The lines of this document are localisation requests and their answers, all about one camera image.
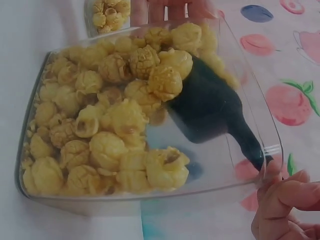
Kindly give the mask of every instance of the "white surface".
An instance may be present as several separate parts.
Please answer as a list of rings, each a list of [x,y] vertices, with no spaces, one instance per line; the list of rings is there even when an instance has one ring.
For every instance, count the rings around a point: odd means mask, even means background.
[[[32,87],[46,52],[86,38],[83,0],[1,0],[0,30],[1,239],[143,239],[139,216],[85,218],[27,200],[15,188],[18,142]]]

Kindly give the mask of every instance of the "tablecloth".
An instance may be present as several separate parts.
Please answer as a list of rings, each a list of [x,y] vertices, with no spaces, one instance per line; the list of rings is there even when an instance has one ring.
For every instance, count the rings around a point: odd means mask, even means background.
[[[320,3],[317,0],[300,0],[301,4],[278,0],[215,1],[242,45],[266,99],[270,96],[284,160],[287,163],[290,159],[290,174],[307,169],[312,180],[318,181]],[[243,202],[206,212],[173,215],[168,222],[159,216],[146,216],[143,206],[141,217],[88,218],[20,196],[14,186],[13,171],[32,86],[46,52],[87,37],[83,0],[1,1],[0,29],[0,230],[4,239],[253,239],[250,224],[257,209],[255,193]],[[291,85],[281,83],[282,79],[291,80]],[[284,91],[286,97],[275,96],[279,91]],[[289,110],[282,111],[283,106]],[[319,222],[318,212],[297,214],[304,221]]]
[[[217,0],[266,98],[283,145],[284,177],[306,169],[320,180],[320,1]],[[246,162],[235,167],[250,174]],[[145,240],[250,240],[255,191],[241,202],[204,211],[149,216]],[[319,223],[320,213],[297,212]]]

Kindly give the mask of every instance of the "scoop handle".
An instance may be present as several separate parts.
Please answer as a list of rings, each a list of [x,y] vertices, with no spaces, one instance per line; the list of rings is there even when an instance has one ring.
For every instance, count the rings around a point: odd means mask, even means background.
[[[239,144],[243,155],[259,172],[265,161],[265,154],[259,141],[249,128],[241,112],[238,113],[236,120],[227,119],[227,131]]]

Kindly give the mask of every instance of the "pink fruit print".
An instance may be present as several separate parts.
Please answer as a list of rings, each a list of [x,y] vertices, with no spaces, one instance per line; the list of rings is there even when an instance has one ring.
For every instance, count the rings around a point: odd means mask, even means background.
[[[280,0],[281,6],[292,14],[303,14],[305,7],[298,0]]]
[[[275,154],[272,157],[278,165],[282,165],[281,154]],[[255,167],[253,167],[253,165],[247,159],[244,159],[241,162],[239,162],[235,166],[234,170],[236,178],[242,181],[253,179],[259,174],[259,172],[255,169]],[[289,177],[287,166],[285,164],[282,165],[281,174],[284,179]],[[257,191],[254,191],[251,195],[242,200],[240,204],[247,211],[256,212],[259,206]]]
[[[266,92],[266,103],[271,114],[282,124],[300,126],[314,111],[320,116],[315,98],[312,96],[313,81],[303,84],[291,79],[282,79],[281,84],[272,86]]]
[[[268,56],[276,50],[275,45],[261,34],[245,35],[240,38],[240,43],[247,52],[257,56]]]
[[[294,31],[297,51],[310,62],[320,65],[320,30],[317,32]]]

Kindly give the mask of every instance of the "green leaf print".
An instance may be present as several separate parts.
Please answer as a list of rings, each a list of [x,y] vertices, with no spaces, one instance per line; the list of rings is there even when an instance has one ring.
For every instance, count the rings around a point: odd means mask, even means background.
[[[299,89],[301,92],[304,91],[303,87],[297,83],[296,81],[292,80],[292,79],[281,79],[281,82],[283,82],[284,84],[288,84],[292,87],[295,87],[297,89]]]
[[[284,84],[299,89],[308,98],[310,106],[312,107],[315,114],[317,114],[320,117],[320,109],[318,108],[315,97],[312,95],[312,92],[314,90],[314,82],[312,80],[306,81],[303,84],[299,84],[298,82],[292,79],[281,79],[281,81]]]
[[[294,157],[292,153],[290,153],[288,157],[287,170],[288,170],[289,176],[292,176],[297,172],[297,167],[294,162]]]
[[[306,81],[304,84],[303,84],[303,92],[305,94],[309,94],[312,92],[312,90],[314,89],[314,82],[313,81]]]
[[[305,96],[309,99],[310,105],[311,105],[312,109],[314,110],[314,112],[320,117],[320,110],[318,108],[318,105],[317,105],[317,102],[316,102],[314,96],[311,96],[310,94],[305,95]]]

